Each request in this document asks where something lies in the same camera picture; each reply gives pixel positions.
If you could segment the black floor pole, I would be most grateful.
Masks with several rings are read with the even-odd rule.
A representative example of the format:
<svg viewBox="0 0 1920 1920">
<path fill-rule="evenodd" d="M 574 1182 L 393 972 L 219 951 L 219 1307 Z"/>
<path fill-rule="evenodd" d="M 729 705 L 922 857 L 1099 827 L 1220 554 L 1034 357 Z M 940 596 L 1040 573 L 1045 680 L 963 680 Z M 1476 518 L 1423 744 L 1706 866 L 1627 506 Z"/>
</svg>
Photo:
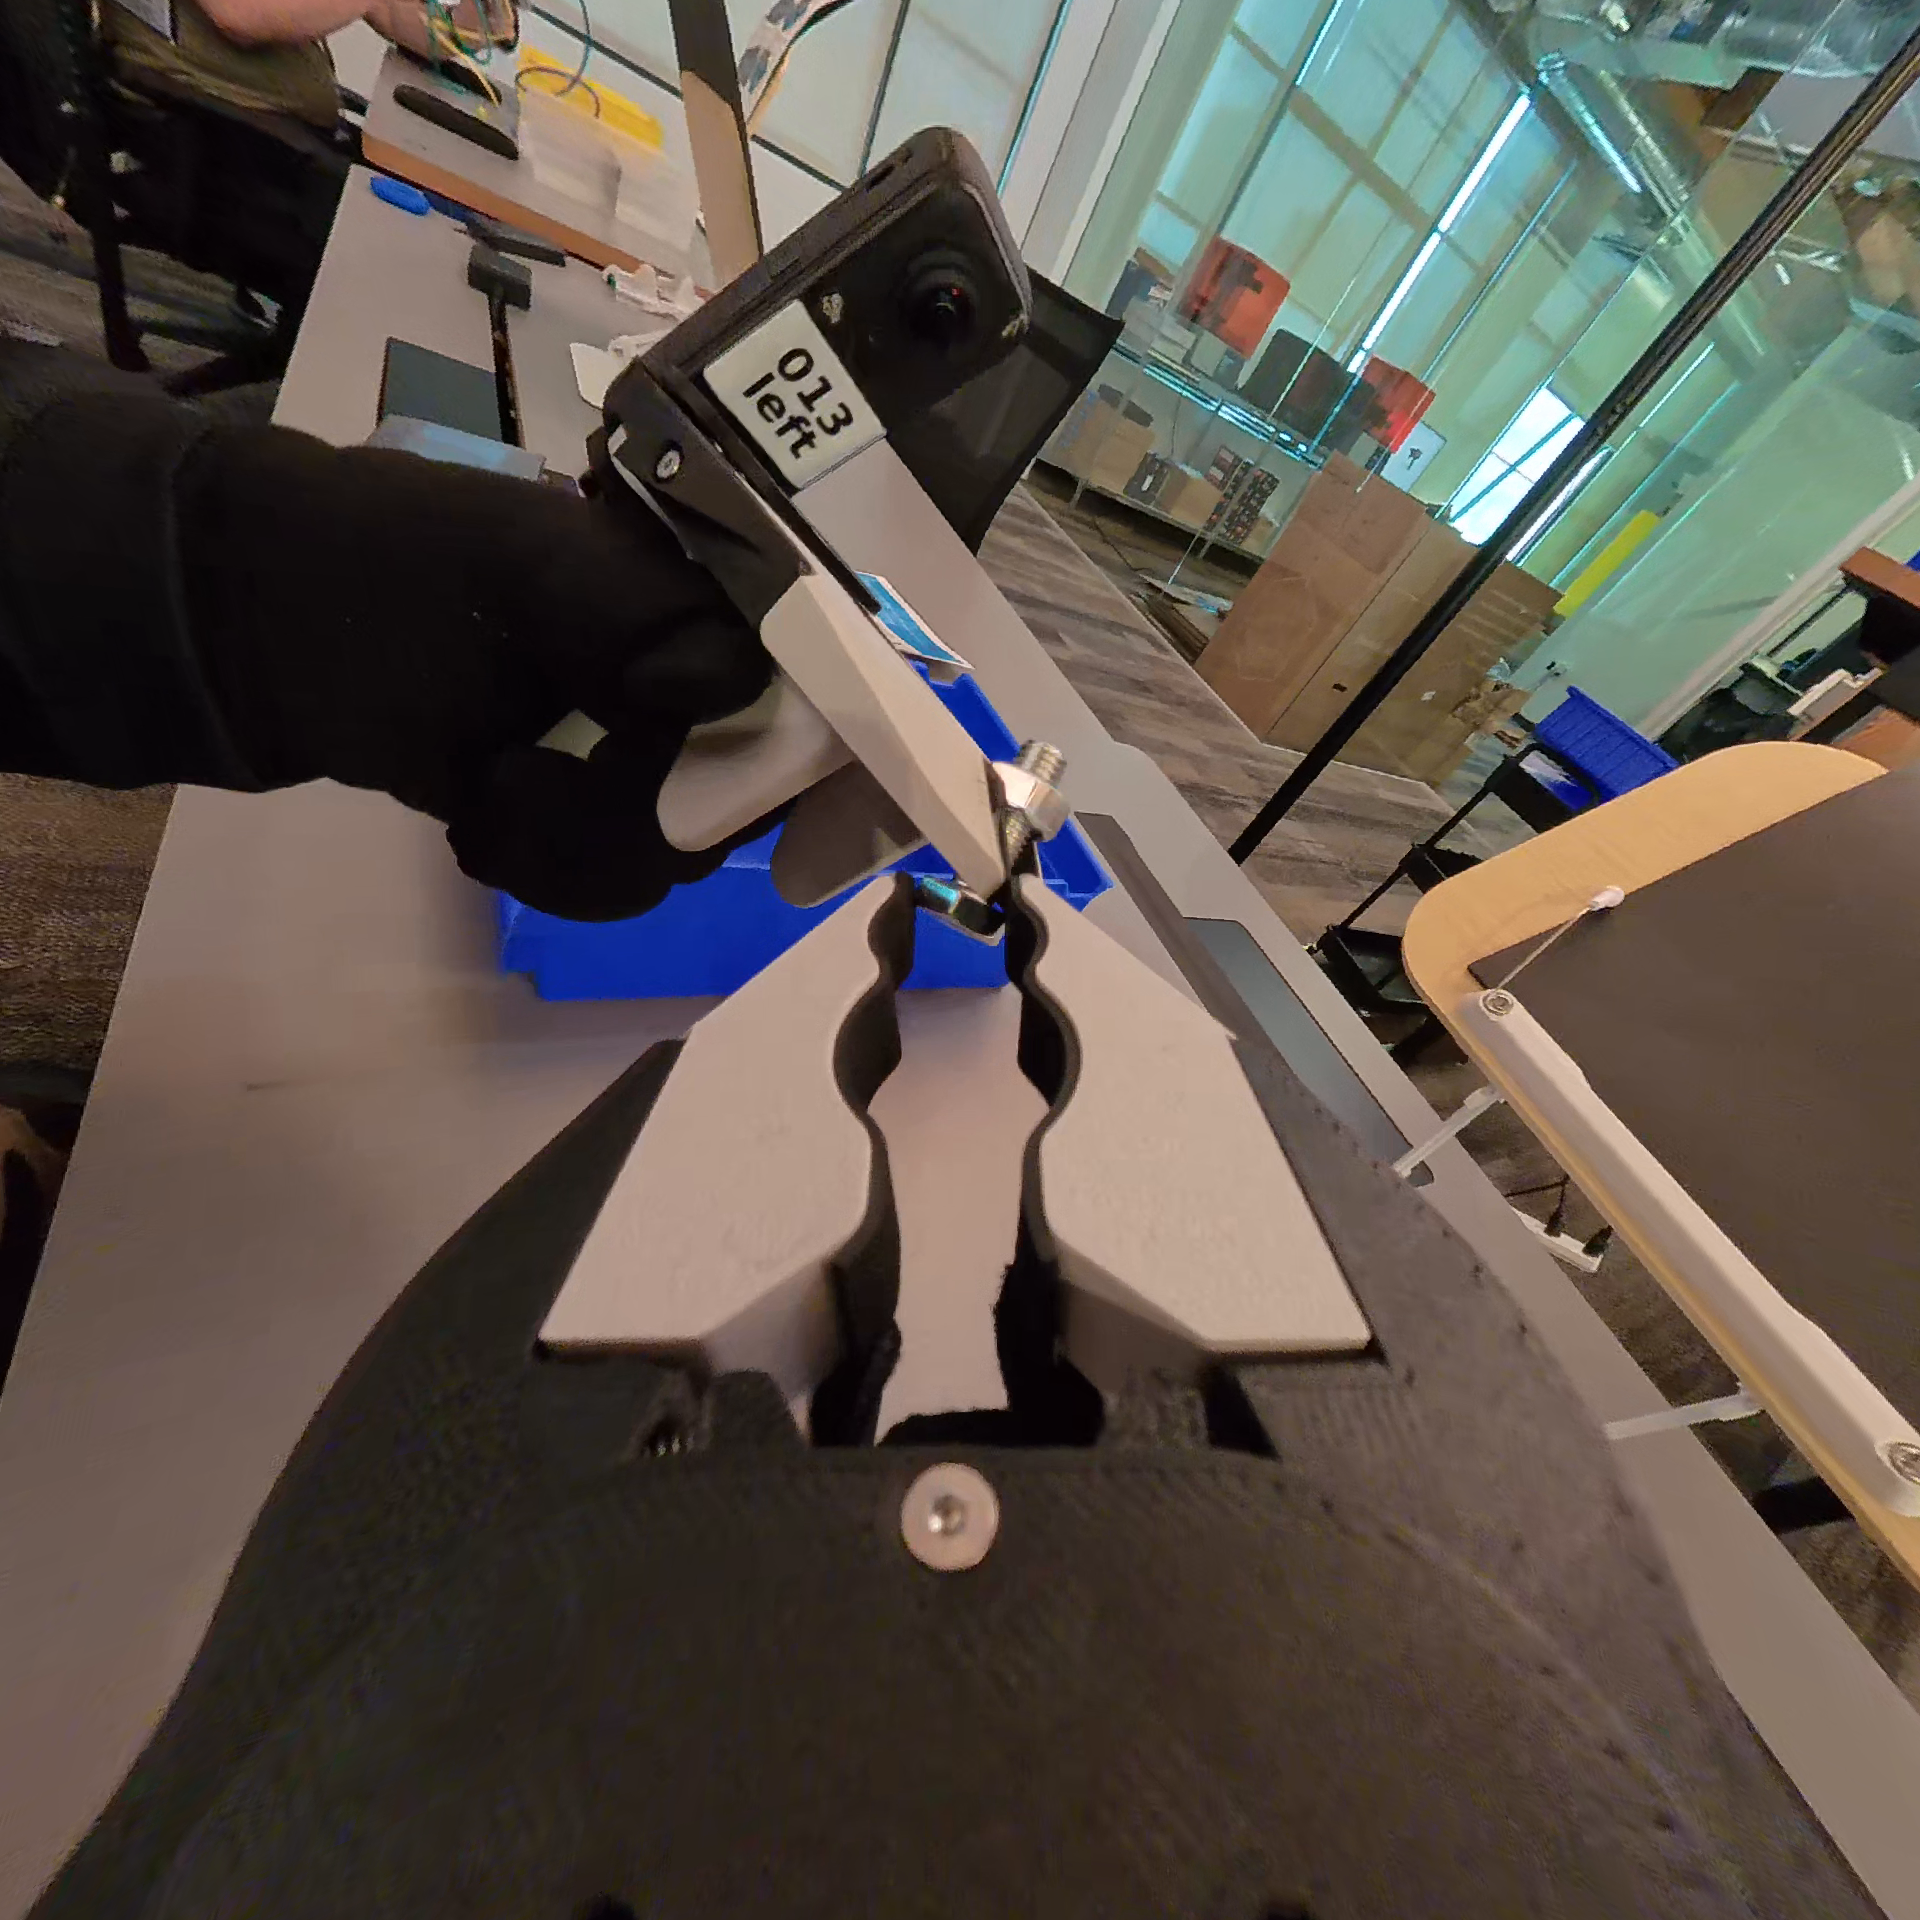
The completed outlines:
<svg viewBox="0 0 1920 1920">
<path fill-rule="evenodd" d="M 1311 786 L 1333 767 L 1350 738 L 1376 716 L 1390 692 L 1406 680 L 1413 666 L 1444 636 L 1457 616 L 1472 605 L 1481 584 L 1510 556 L 1521 540 L 1532 534 L 1549 511 L 1581 484 L 1590 457 L 1609 447 L 1617 429 L 1662 384 L 1683 351 L 1710 328 L 1725 306 L 1740 293 L 1764 255 L 1772 251 L 1788 231 L 1809 211 L 1813 201 L 1836 178 L 1843 161 L 1858 154 L 1862 140 L 1876 133 L 1888 113 L 1903 99 L 1917 77 L 1917 34 L 1911 32 L 1884 65 L 1862 82 L 1856 98 L 1836 113 L 1806 157 L 1762 204 L 1752 222 L 1731 239 L 1721 257 L 1699 280 L 1696 291 L 1677 308 L 1667 322 L 1651 337 L 1644 350 L 1602 396 L 1597 411 L 1581 425 L 1572 440 L 1555 455 L 1547 472 L 1527 486 L 1514 508 L 1501 517 L 1476 556 L 1460 566 L 1432 607 L 1413 623 L 1409 633 L 1381 659 L 1314 738 L 1298 765 L 1263 800 L 1254 816 L 1227 843 L 1234 864 L 1245 864 L 1270 837 L 1283 818 L 1306 798 Z"/>
</svg>

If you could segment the black flat case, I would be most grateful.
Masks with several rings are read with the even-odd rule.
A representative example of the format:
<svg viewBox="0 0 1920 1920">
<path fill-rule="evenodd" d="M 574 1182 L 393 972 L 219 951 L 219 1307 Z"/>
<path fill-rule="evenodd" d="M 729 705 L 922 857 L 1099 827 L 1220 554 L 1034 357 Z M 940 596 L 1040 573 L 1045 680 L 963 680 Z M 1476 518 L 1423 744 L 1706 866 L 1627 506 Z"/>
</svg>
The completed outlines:
<svg viewBox="0 0 1920 1920">
<path fill-rule="evenodd" d="M 504 444 L 498 376 L 437 347 L 389 337 L 376 401 L 376 423 L 416 421 Z"/>
</svg>

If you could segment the person's left hand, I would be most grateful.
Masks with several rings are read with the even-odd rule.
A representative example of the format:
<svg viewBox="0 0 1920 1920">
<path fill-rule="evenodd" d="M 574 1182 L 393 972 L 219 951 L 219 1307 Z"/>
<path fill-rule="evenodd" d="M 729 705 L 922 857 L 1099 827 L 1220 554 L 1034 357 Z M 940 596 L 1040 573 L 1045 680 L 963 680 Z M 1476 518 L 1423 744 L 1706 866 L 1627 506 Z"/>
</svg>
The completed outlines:
<svg viewBox="0 0 1920 1920">
<path fill-rule="evenodd" d="M 770 658 L 676 540 L 557 488 L 304 444 L 329 602 L 276 643 L 276 763 L 444 827 L 467 877 L 577 923 L 654 910 L 775 816 L 678 850 L 660 791 Z"/>
</svg>

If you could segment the silver hex bolt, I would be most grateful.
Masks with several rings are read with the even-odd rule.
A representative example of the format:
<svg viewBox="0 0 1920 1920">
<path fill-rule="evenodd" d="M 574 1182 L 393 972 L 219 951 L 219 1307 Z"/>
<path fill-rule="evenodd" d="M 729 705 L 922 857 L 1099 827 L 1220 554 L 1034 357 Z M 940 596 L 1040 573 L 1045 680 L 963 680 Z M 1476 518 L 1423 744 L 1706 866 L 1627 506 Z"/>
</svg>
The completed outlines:
<svg viewBox="0 0 1920 1920">
<path fill-rule="evenodd" d="M 1042 765 L 1040 756 L 1045 752 L 1053 752 L 1064 757 L 1064 769 L 1054 775 L 1056 786 L 1064 791 L 1064 773 L 1066 773 L 1068 760 L 1066 760 L 1066 752 L 1061 747 L 1056 747 L 1048 740 L 1042 740 L 1042 738 L 1029 738 L 1020 744 L 1017 756 L 1011 757 L 1007 763 L 1022 757 L 1029 767 L 1040 769 L 1040 765 Z M 988 798 L 992 805 L 992 821 L 995 821 L 995 786 L 992 786 L 988 767 L 987 767 L 987 784 L 988 784 Z M 998 825 L 995 825 L 995 842 L 998 842 L 998 850 L 999 850 L 999 858 L 1001 858 Z M 1017 868 L 1011 868 L 1001 858 L 1004 877 L 1001 877 L 1001 885 L 992 892 L 976 890 L 956 877 L 921 875 L 913 880 L 913 898 L 921 910 L 924 910 L 926 914 L 935 916 L 937 920 L 941 920 L 946 924 L 956 927 L 961 932 L 965 932 L 965 938 L 985 942 L 985 944 L 992 944 L 1004 932 L 1011 910 L 1019 904 L 1020 877 L 1038 875 L 1038 847 L 1040 846 L 1042 843 L 1031 846 L 1028 850 L 1024 858 L 1020 861 L 1020 866 L 1017 866 Z"/>
</svg>

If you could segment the person's left forearm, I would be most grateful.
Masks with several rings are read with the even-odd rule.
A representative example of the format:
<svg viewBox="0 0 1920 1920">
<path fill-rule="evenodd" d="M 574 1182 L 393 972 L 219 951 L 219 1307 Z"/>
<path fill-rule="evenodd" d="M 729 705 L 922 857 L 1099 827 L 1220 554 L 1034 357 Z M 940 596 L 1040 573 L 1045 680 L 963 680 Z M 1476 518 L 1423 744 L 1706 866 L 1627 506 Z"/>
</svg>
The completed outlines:
<svg viewBox="0 0 1920 1920">
<path fill-rule="evenodd" d="M 355 771 L 313 677 L 307 534 L 355 451 L 217 421 L 60 351 L 5 357 L 5 773 L 267 790 Z"/>
</svg>

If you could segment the white and blue leaflet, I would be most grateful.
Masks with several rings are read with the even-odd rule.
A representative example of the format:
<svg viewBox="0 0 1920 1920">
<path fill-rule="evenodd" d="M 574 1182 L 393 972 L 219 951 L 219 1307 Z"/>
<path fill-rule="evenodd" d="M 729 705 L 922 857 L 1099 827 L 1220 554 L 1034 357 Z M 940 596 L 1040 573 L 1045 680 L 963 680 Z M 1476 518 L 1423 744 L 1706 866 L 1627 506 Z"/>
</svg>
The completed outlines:
<svg viewBox="0 0 1920 1920">
<path fill-rule="evenodd" d="M 946 686 L 972 674 L 972 662 L 941 641 L 890 581 L 871 573 L 861 573 L 856 578 L 873 600 L 880 629 L 926 679 Z"/>
</svg>

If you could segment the silver hex nut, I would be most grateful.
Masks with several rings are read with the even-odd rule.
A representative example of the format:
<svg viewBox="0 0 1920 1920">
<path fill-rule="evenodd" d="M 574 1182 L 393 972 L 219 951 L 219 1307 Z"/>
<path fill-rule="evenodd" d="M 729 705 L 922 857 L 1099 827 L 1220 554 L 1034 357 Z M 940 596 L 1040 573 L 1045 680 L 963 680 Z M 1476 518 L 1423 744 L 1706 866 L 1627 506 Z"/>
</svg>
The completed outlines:
<svg viewBox="0 0 1920 1920">
<path fill-rule="evenodd" d="M 1045 752 L 1040 760 L 1040 769 L 1029 767 L 1022 757 L 995 760 L 988 767 L 1001 858 L 1011 868 L 1020 866 L 1031 846 L 1048 842 L 1069 819 L 1069 802 L 1054 779 L 1064 769 L 1064 757 Z"/>
</svg>

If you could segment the large cardboard box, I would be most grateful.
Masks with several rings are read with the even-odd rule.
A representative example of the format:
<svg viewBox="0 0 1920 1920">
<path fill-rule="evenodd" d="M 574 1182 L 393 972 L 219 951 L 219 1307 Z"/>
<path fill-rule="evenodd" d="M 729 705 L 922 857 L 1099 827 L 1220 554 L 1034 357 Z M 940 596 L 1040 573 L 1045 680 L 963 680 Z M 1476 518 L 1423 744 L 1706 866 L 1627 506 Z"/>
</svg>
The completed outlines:
<svg viewBox="0 0 1920 1920">
<path fill-rule="evenodd" d="M 1301 753 L 1421 625 L 1474 545 L 1388 479 L 1333 453 L 1199 656 L 1195 673 L 1260 740 Z M 1501 561 L 1341 747 L 1345 765 L 1437 786 L 1519 711 L 1511 674 L 1561 593 Z"/>
</svg>

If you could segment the black t-shaped tool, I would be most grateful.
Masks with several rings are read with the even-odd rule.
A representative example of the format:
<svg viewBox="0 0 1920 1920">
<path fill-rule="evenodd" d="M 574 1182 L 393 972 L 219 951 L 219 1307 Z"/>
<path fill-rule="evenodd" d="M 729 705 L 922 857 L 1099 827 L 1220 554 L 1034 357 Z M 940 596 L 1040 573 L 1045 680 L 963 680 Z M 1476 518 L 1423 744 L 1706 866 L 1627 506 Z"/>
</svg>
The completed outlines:
<svg viewBox="0 0 1920 1920">
<path fill-rule="evenodd" d="M 529 265 L 498 246 L 473 239 L 467 251 L 467 287 L 486 303 L 486 340 L 492 351 L 493 390 L 499 417 L 499 437 L 523 447 L 519 411 L 519 384 L 513 360 L 508 318 L 531 310 Z"/>
</svg>

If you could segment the curved printed card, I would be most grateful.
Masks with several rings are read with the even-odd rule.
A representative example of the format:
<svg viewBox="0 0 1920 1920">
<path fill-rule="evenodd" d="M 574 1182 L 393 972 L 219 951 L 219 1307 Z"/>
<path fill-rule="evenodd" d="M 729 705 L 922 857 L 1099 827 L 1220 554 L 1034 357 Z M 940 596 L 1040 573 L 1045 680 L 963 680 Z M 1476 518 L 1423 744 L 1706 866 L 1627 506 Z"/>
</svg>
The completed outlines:
<svg viewBox="0 0 1920 1920">
<path fill-rule="evenodd" d="M 740 99 L 755 102 L 768 87 L 793 42 L 806 32 L 811 1 L 774 1 L 739 51 L 734 79 Z"/>
</svg>

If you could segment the brown edged desk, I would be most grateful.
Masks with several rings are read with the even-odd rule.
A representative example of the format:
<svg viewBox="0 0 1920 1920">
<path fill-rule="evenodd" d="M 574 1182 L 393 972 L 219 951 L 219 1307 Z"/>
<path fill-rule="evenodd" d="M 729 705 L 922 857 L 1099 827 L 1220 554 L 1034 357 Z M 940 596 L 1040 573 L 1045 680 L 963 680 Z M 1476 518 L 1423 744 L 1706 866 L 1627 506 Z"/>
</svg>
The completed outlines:
<svg viewBox="0 0 1920 1920">
<path fill-rule="evenodd" d="M 515 72 L 495 79 L 495 89 L 489 98 L 387 48 L 362 122 L 366 161 L 593 268 L 650 262 L 713 291 L 690 176 L 673 154 L 668 168 L 625 185 L 611 203 L 577 201 L 541 181 L 519 155 Z"/>
<path fill-rule="evenodd" d="M 1862 600 L 1860 649 L 1881 668 L 1917 650 L 1917 569 L 1870 546 L 1838 564 L 1843 586 Z"/>
</svg>

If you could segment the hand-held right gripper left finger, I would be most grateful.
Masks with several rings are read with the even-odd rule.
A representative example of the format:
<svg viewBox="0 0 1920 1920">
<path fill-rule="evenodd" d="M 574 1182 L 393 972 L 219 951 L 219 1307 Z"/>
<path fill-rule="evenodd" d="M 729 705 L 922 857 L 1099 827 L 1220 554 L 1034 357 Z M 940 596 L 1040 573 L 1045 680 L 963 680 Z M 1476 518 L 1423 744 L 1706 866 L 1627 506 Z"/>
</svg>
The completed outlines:
<svg viewBox="0 0 1920 1920">
<path fill-rule="evenodd" d="M 898 1357 L 898 1210 L 871 1101 L 898 1065 L 909 877 L 865 884 L 696 1021 L 541 1325 L 557 1356 L 759 1372 L 866 1445 Z"/>
</svg>

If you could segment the blue storage bin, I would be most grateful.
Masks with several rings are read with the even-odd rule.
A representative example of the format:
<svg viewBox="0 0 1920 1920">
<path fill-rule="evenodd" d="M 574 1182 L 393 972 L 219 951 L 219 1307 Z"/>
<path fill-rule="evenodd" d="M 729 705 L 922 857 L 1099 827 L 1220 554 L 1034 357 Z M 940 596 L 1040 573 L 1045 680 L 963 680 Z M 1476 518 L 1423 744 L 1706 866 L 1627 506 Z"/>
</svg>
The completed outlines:
<svg viewBox="0 0 1920 1920">
<path fill-rule="evenodd" d="M 928 686 L 988 757 L 1013 760 L 1017 737 L 972 674 Z M 673 889 L 638 918 L 574 923 L 495 890 L 498 968 L 523 976 L 547 1002 L 732 994 L 853 897 L 844 890 L 809 907 L 786 904 L 770 877 L 779 831 L 734 847 L 719 868 Z M 1077 825 L 1038 846 L 1038 872 L 1075 910 L 1114 885 Z M 976 942 L 924 910 L 916 914 L 905 990 L 995 990 L 1007 983 L 1001 944 Z"/>
<path fill-rule="evenodd" d="M 1534 723 L 1532 743 L 1600 802 L 1665 776 L 1681 765 L 1573 686 Z"/>
</svg>

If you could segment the storage shelf with boxes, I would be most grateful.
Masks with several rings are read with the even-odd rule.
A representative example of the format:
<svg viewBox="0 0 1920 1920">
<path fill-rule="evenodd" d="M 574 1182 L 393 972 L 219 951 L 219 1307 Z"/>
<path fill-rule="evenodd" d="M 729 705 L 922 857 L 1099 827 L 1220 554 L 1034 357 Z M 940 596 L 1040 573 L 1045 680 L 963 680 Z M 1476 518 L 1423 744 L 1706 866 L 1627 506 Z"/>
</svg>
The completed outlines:
<svg viewBox="0 0 1920 1920">
<path fill-rule="evenodd" d="M 1409 493 L 1441 451 L 1432 393 L 1352 371 L 1283 325 L 1287 280 L 1213 236 L 1184 262 L 1138 246 L 1107 296 L 1114 346 L 1040 458 L 1165 527 L 1265 556 L 1325 472 Z"/>
</svg>

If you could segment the dark table slot cover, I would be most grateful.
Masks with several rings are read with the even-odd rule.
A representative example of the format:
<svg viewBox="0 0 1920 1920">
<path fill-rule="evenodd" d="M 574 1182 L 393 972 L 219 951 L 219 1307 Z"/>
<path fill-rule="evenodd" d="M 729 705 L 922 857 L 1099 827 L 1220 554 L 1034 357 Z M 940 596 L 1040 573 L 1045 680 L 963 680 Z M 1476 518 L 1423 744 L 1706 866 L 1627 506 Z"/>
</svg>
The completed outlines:
<svg viewBox="0 0 1920 1920">
<path fill-rule="evenodd" d="M 1163 882 L 1153 873 L 1128 829 L 1110 813 L 1087 810 L 1078 812 L 1075 821 L 1096 847 L 1105 866 L 1114 875 L 1116 889 L 1131 898 L 1133 910 L 1150 929 L 1165 958 L 1185 976 L 1187 962 L 1202 948 L 1195 946 L 1189 932 L 1187 914 L 1165 892 Z"/>
</svg>

